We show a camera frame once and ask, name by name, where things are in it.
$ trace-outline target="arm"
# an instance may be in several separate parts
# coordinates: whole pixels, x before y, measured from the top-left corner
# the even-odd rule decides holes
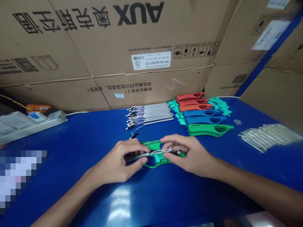
[[[185,158],[165,153],[172,163],[201,177],[220,180],[238,189],[261,205],[286,226],[303,226],[303,193],[234,167],[213,157],[195,137],[180,135],[161,139],[163,149],[187,152]]]
[[[48,209],[31,227],[69,226],[89,196],[101,185],[125,182],[147,162],[141,158],[126,166],[124,155],[133,151],[150,150],[137,139],[119,141],[116,146],[96,165],[90,168],[81,179]]]

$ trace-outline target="yellow wire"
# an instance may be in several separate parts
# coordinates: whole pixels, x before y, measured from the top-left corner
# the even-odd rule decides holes
[[[10,101],[12,101],[12,102],[14,102],[14,103],[17,103],[17,104],[20,105],[21,107],[23,107],[23,108],[29,110],[30,112],[32,112],[32,110],[31,110],[30,108],[27,108],[26,106],[22,105],[21,103],[19,103],[19,102],[13,100],[13,99],[11,99],[11,98],[9,98],[9,97],[7,97],[7,96],[4,96],[4,95],[0,95],[0,96],[2,96],[2,97],[4,97],[4,98],[7,98],[8,100],[10,100]]]

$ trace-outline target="white label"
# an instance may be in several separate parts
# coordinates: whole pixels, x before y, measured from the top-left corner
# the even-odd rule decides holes
[[[134,70],[170,67],[171,52],[132,55]]]
[[[271,9],[284,9],[285,6],[289,3],[290,0],[270,0],[267,5],[267,8]]]
[[[124,98],[124,94],[115,93],[116,98]]]
[[[252,50],[269,50],[289,24],[290,21],[271,21],[258,41],[252,47]]]

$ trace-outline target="pixelated area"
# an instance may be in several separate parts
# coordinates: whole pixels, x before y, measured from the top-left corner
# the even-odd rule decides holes
[[[0,150],[0,214],[9,213],[10,202],[16,201],[31,176],[46,163],[46,150]]]

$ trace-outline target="hand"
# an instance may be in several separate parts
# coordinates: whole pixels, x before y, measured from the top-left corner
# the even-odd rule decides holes
[[[214,178],[219,161],[208,153],[195,137],[184,137],[174,134],[165,136],[160,141],[165,143],[163,150],[171,147],[173,150],[187,153],[185,158],[171,153],[164,153],[163,156],[170,162],[200,177]]]
[[[98,188],[103,184],[125,182],[147,162],[143,157],[135,163],[126,166],[124,155],[133,151],[150,152],[147,146],[139,143],[138,139],[119,141],[114,148],[96,165],[87,171],[90,183]]]

